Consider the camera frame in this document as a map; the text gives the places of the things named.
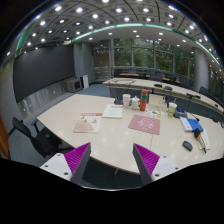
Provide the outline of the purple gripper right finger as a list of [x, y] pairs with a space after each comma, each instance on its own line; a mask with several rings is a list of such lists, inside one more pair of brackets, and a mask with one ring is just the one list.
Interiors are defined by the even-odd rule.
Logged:
[[180, 167], [169, 157], [159, 156], [136, 143], [133, 144], [133, 155], [143, 185], [148, 185], [180, 170]]

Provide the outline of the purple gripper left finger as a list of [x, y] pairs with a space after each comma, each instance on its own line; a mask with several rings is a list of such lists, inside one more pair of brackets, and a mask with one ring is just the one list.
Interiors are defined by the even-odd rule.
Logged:
[[66, 154], [56, 153], [41, 169], [79, 185], [91, 153], [91, 143], [81, 145]]

